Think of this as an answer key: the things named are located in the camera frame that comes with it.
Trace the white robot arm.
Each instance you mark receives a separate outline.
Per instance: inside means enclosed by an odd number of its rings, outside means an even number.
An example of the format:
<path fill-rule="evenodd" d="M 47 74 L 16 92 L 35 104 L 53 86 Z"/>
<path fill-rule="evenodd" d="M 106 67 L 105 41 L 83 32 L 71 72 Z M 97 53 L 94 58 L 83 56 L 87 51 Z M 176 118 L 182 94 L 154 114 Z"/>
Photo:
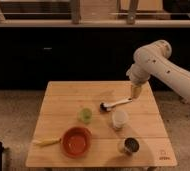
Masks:
<path fill-rule="evenodd" d="M 139 97 L 142 85 L 154 76 L 190 104 L 190 72 L 169 61 L 171 54 L 172 47 L 165 40 L 154 41 L 134 52 L 134 63 L 126 72 L 131 81 L 132 99 Z"/>

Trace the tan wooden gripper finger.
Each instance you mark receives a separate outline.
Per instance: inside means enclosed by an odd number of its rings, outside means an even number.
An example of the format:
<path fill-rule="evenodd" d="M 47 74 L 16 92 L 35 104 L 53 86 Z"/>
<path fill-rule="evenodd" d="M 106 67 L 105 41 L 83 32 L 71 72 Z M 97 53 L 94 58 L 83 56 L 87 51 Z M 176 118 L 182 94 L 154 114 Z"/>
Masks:
<path fill-rule="evenodd" d="M 142 86 L 141 85 L 131 85 L 131 98 L 132 99 L 137 99 L 142 91 Z"/>

